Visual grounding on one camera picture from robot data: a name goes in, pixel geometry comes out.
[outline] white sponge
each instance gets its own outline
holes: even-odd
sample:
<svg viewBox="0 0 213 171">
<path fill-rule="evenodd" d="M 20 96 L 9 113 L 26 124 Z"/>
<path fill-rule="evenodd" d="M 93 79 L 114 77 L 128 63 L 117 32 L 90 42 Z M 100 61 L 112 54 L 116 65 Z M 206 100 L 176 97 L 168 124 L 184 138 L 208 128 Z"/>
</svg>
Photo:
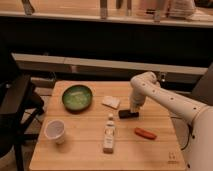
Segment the white sponge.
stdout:
<svg viewBox="0 0 213 171">
<path fill-rule="evenodd" d="M 112 96 L 104 96 L 102 104 L 117 109 L 120 104 L 120 100 Z"/>
</svg>

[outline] chair armrest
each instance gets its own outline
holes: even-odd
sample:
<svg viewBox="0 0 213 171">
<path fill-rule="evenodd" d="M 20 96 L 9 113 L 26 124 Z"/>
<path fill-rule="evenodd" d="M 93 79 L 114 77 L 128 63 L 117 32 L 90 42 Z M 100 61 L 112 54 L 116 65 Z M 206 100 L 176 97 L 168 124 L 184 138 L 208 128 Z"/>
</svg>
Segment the chair armrest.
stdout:
<svg viewBox="0 0 213 171">
<path fill-rule="evenodd" d="M 21 75 L 14 80 L 2 101 L 0 115 L 14 115 L 23 108 L 30 84 L 29 75 Z"/>
</svg>

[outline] floor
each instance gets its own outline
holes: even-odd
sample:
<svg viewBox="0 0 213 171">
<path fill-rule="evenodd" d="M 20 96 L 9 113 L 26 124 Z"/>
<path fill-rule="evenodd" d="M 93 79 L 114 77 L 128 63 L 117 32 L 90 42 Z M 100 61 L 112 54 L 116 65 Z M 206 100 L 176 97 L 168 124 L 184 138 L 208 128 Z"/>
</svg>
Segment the floor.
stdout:
<svg viewBox="0 0 213 171">
<path fill-rule="evenodd" d="M 36 89 L 36 91 L 45 101 L 44 109 L 46 109 L 46 106 L 48 104 L 49 98 L 52 93 L 52 89 L 38 88 Z M 41 128 L 43 117 L 44 116 L 37 117 L 37 119 L 33 121 L 33 124 L 31 125 L 28 131 L 38 133 Z M 179 140 L 180 148 L 183 148 L 187 143 L 188 127 L 183 120 L 181 120 L 174 114 L 171 114 L 171 117 L 174 124 L 174 128 L 176 130 L 178 140 Z M 25 171 L 27 171 L 29 168 L 29 163 L 33 154 L 33 149 L 35 147 L 35 144 L 36 144 L 36 141 L 32 141 L 32 142 L 27 142 L 27 144 L 23 146 Z M 188 147 L 182 152 L 183 152 L 184 159 L 186 161 L 187 155 L 188 155 Z M 0 159 L 0 171 L 16 171 L 16 163 L 15 163 L 13 149 L 6 156 Z"/>
</svg>

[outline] wooden table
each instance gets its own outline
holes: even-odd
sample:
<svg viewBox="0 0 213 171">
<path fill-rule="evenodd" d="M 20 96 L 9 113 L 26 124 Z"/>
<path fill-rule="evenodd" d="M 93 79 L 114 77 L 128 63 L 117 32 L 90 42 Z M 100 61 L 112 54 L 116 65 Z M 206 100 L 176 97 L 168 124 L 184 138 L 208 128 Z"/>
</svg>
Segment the wooden table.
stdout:
<svg viewBox="0 0 213 171">
<path fill-rule="evenodd" d="M 71 85 L 83 84 L 91 88 L 92 105 L 74 115 L 64 109 L 63 92 Z M 141 170 L 183 171 L 185 163 L 174 127 L 167 109 L 147 98 L 140 117 L 120 120 L 114 110 L 101 104 L 105 95 L 121 100 L 120 109 L 129 106 L 131 87 L 128 82 L 57 82 L 49 101 L 45 120 L 30 163 L 31 171 L 47 170 Z M 116 125 L 113 154 L 102 152 L 104 127 L 108 113 L 114 114 Z M 55 145 L 44 136 L 45 124 L 54 119 L 63 120 L 66 142 Z M 147 140 L 134 134 L 141 127 L 158 135 Z"/>
</svg>

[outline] black panel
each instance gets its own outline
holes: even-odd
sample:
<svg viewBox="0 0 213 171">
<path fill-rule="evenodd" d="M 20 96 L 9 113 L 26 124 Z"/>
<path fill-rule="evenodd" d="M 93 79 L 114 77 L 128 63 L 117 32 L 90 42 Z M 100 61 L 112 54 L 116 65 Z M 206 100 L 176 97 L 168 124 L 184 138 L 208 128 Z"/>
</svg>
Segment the black panel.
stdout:
<svg viewBox="0 0 213 171">
<path fill-rule="evenodd" d="M 208 67 L 211 28 L 0 17 L 13 52 Z"/>
</svg>

